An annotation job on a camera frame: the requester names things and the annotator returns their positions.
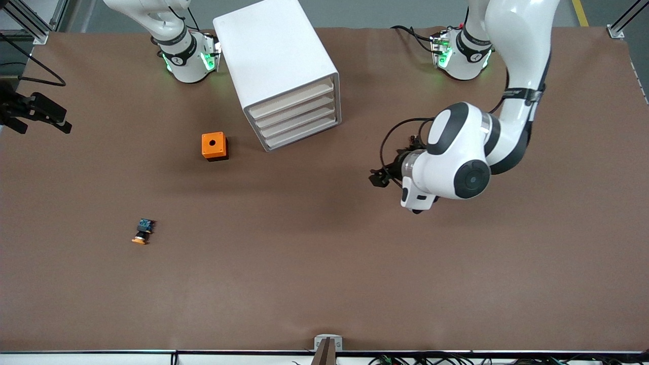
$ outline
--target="gray floor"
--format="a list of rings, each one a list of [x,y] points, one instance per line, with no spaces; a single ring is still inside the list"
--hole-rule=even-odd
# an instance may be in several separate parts
[[[191,9],[200,28],[212,28],[212,20],[220,15],[256,3],[258,0],[194,0]],[[90,14],[88,21],[77,21],[72,31],[142,32],[131,19],[109,9],[101,0],[91,0],[90,8],[80,13]],[[415,28],[435,25],[457,25],[464,20],[464,1],[444,0],[301,0],[306,15],[314,27],[389,28],[401,24]],[[555,26],[579,25],[570,0],[561,0],[555,16]]]

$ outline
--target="orange box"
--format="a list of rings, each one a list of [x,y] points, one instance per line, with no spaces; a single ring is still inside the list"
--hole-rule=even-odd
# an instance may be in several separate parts
[[[228,139],[223,132],[205,133],[201,136],[202,155],[207,161],[227,160]]]

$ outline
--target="brown paper mat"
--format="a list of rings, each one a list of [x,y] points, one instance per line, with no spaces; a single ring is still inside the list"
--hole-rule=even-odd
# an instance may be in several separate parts
[[[502,61],[459,82],[403,32],[318,33],[343,124],[272,153],[227,68],[177,82],[144,33],[35,47],[68,86],[20,91],[64,105],[73,130],[0,135],[0,348],[301,349],[337,333],[347,349],[646,349],[649,110],[624,42],[554,29],[524,160],[416,216],[367,180],[381,139],[457,101],[489,110]],[[213,131],[230,160],[202,158]],[[158,221],[145,247],[140,218]]]

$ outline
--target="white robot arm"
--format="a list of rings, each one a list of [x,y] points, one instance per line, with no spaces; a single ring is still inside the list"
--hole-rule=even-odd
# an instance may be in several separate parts
[[[190,0],[104,0],[144,27],[162,50],[167,69],[182,82],[199,82],[218,67],[220,44],[210,34],[193,32],[175,12]]]
[[[545,89],[558,3],[469,0],[464,27],[448,32],[448,42],[438,43],[443,54],[435,61],[451,77],[471,79],[486,66],[493,44],[509,71],[502,111],[496,117],[462,102],[440,112],[426,146],[411,145],[382,169],[388,177],[401,178],[403,207],[419,213],[438,197],[470,199],[484,191],[492,174],[520,162]],[[376,176],[371,180],[377,185]]]

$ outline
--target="black cable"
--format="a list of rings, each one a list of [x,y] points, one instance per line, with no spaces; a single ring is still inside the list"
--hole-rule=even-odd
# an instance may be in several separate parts
[[[437,361],[435,361],[435,362],[429,361],[428,359],[426,359],[426,361],[429,363],[429,365],[440,365],[440,364],[441,364],[442,362],[444,362],[444,361],[448,361],[448,362],[450,362],[452,365],[456,365],[455,362],[452,362],[448,357],[445,357],[445,358],[443,358],[443,359],[437,360]]]
[[[178,351],[174,351],[171,353],[170,365],[178,365]]]
[[[597,361],[600,361],[604,365],[620,364],[620,362],[618,360],[611,359],[609,357],[604,357],[604,356],[597,355],[597,354],[583,354],[583,353],[574,355],[573,357],[569,358],[568,360],[563,361],[563,363],[568,364],[570,361],[573,361],[573,360],[576,360],[576,359],[597,360]]]
[[[415,30],[413,29],[413,27],[410,27],[410,29],[408,29],[408,28],[404,27],[403,25],[395,25],[394,27],[390,27],[390,29],[403,29],[406,32],[408,32],[408,34],[415,37],[415,40],[417,41],[417,43],[419,43],[419,45],[423,49],[427,50],[428,52],[434,53],[436,55],[441,55],[442,54],[442,52],[434,51],[433,49],[430,49],[430,48],[426,47],[423,43],[421,43],[422,40],[426,40],[427,42],[430,42],[430,38],[426,38],[426,37],[424,37],[424,36],[422,36],[420,34],[415,33]]]
[[[455,357],[458,361],[460,361],[462,363],[464,363],[464,361],[466,361],[471,365],[475,365],[473,363],[473,361],[471,361],[468,357],[464,357],[464,356],[461,356],[461,355],[454,355],[454,354],[451,354],[451,356]]]
[[[178,14],[176,14],[176,12],[171,8],[171,6],[167,6],[167,8],[169,8],[169,10],[171,10],[171,12],[173,13],[173,15],[176,16],[176,18],[178,18],[178,19],[182,20],[183,22],[185,22],[185,17],[184,17],[184,16],[179,16]],[[187,25],[187,23],[185,23],[185,26],[186,26],[187,28],[189,28],[189,29],[193,29],[193,30],[195,30],[195,31],[199,31],[198,27],[196,27],[196,28],[194,28],[194,27],[190,27],[189,25]]]
[[[7,66],[7,65],[27,65],[24,62],[5,62],[3,64],[0,64],[0,66]]]
[[[395,25],[394,27],[390,27],[390,29],[403,29],[404,31],[408,32],[411,36],[419,38],[421,40],[425,41],[430,41],[430,38],[426,38],[420,34],[415,33],[415,29],[413,27],[406,28],[403,25]]]
[[[380,148],[379,151],[378,151],[378,157],[379,157],[380,160],[381,160],[381,168],[383,168],[383,171],[386,172],[386,175],[387,175],[387,176],[388,176],[388,177],[389,177],[389,178],[390,178],[390,179],[391,179],[391,180],[392,180],[392,181],[393,181],[393,182],[394,182],[394,183],[395,183],[399,188],[403,188],[403,186],[402,186],[402,185],[401,185],[401,184],[400,184],[400,183],[399,183],[399,182],[398,182],[394,177],[392,177],[392,175],[390,175],[390,172],[387,171],[386,162],[385,162],[385,160],[383,159],[383,148],[385,147],[386,142],[387,142],[387,139],[390,137],[390,134],[392,134],[392,132],[394,132],[395,129],[397,129],[397,128],[399,128],[400,126],[402,126],[403,124],[409,123],[409,122],[411,122],[411,121],[424,121],[424,120],[427,120],[427,119],[429,119],[429,118],[412,118],[412,119],[406,119],[406,120],[404,120],[404,121],[400,121],[400,122],[398,122],[397,124],[395,124],[392,128],[390,128],[390,130],[389,130],[389,131],[387,132],[387,134],[386,134],[386,137],[383,138],[383,142],[381,142],[381,148]]]
[[[47,80],[41,80],[41,79],[34,79],[34,78],[32,78],[32,77],[23,77],[22,75],[21,75],[21,76],[18,76],[18,80],[38,82],[38,83],[40,83],[40,84],[47,84],[47,85],[53,85],[53,86],[65,86],[65,85],[66,85],[66,82],[65,82],[63,79],[61,79],[61,76],[57,75],[54,71],[52,71],[52,70],[49,69],[47,66],[45,66],[44,64],[42,64],[39,60],[35,59],[34,57],[32,57],[32,55],[30,55],[29,53],[25,52],[24,49],[18,47],[17,44],[15,44],[14,42],[12,42],[12,40],[10,40],[9,38],[7,38],[7,37],[6,37],[4,34],[2,34],[1,32],[0,32],[0,37],[2,37],[2,39],[4,39],[7,43],[9,43],[13,48],[17,49],[20,53],[22,53],[23,55],[27,56],[27,58],[29,58],[30,60],[34,61],[37,65],[39,65],[39,66],[41,66],[43,69],[45,69],[45,71],[49,72],[52,76],[56,77],[56,78],[58,79],[59,82],[47,81]]]
[[[191,20],[194,21],[194,26],[196,26],[196,30],[199,31],[199,24],[196,23],[196,18],[194,18],[194,14],[191,13],[191,9],[187,7],[187,11],[190,13]]]
[[[635,18],[636,15],[640,14],[640,12],[643,11],[644,8],[647,7],[647,5],[649,5],[649,3],[645,3],[645,4],[643,5],[643,7],[640,8],[640,10],[636,11],[635,14],[632,15],[632,16],[629,18],[629,20],[626,21],[626,23],[622,24],[622,26],[620,27],[620,29],[626,27],[626,25],[627,25],[631,20],[633,20],[633,19]]]
[[[613,23],[613,25],[611,26],[611,28],[615,28],[615,26],[617,25],[617,23],[619,23],[620,20],[622,20],[622,18],[624,18],[624,17],[626,16],[626,14],[629,14],[629,12],[630,12],[631,10],[633,10],[633,8],[635,8],[635,5],[638,5],[638,3],[640,3],[640,1],[642,1],[642,0],[637,0],[637,1],[636,1],[636,2],[635,2],[635,3],[634,3],[634,4],[633,4],[629,9],[627,9],[627,10],[625,11],[625,13],[622,14],[622,16],[621,16],[618,20],[616,20],[615,23]]]
[[[426,145],[424,143],[424,140],[421,138],[421,131],[424,129],[424,126],[426,125],[426,123],[428,123],[429,121],[434,121],[434,120],[435,120],[435,117],[432,117],[432,118],[430,118],[428,120],[424,120],[423,122],[421,122],[421,125],[419,126],[419,130],[417,131],[417,138],[419,139],[420,144]]]
[[[507,88],[509,88],[509,71],[505,70],[505,72],[507,73],[507,77],[505,79],[505,90],[507,90]],[[489,111],[489,114],[493,114],[496,110],[498,110],[498,108],[500,108],[500,106],[502,105],[503,101],[505,101],[505,98],[501,97],[498,104],[496,104],[496,106]]]
[[[466,365],[466,363],[465,363],[464,361],[462,361],[461,359],[459,359],[457,356],[455,356],[455,355],[453,355],[453,354],[451,354],[451,353],[449,353],[449,355],[450,355],[451,357],[454,357],[454,358],[458,361],[458,364],[459,364],[459,365]],[[444,361],[446,361],[446,362],[450,362],[452,365],[456,365],[456,363],[455,363],[455,362],[453,361],[453,359],[450,358],[450,357],[444,357],[443,359],[438,360],[438,361],[435,362],[434,364],[435,364],[435,365],[439,365],[439,364],[441,364],[441,363],[444,362]]]

